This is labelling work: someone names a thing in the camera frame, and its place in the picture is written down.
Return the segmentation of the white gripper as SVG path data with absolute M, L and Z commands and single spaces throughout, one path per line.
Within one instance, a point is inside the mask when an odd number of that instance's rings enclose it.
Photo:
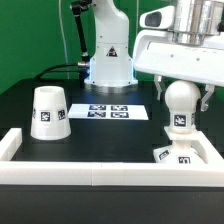
M 171 37 L 166 31 L 142 30 L 134 44 L 134 68 L 155 75 L 158 100 L 165 91 L 162 76 L 206 84 L 201 99 L 205 112 L 215 86 L 224 87 L 224 33 L 207 36 L 202 46 L 175 44 Z

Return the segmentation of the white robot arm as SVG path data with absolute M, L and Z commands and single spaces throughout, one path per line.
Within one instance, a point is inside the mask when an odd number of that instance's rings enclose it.
M 205 85 L 201 109 L 224 87 L 224 0 L 173 0 L 140 16 L 142 30 L 128 53 L 129 19 L 113 0 L 70 5 L 80 38 L 85 85 L 119 91 L 135 85 L 134 71 L 152 74 L 159 92 L 164 77 Z

